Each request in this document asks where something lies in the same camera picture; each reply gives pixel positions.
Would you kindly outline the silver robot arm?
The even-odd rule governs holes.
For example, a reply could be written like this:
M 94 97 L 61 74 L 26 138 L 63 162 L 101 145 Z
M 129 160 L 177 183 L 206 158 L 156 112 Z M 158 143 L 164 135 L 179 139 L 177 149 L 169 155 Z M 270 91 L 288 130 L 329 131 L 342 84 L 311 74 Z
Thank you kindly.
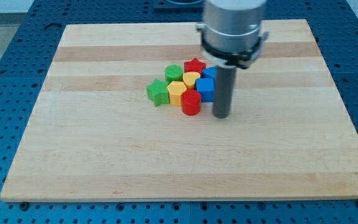
M 247 69 L 260 56 L 268 33 L 260 33 L 267 0 L 205 0 L 197 23 L 206 58 L 222 68 Z

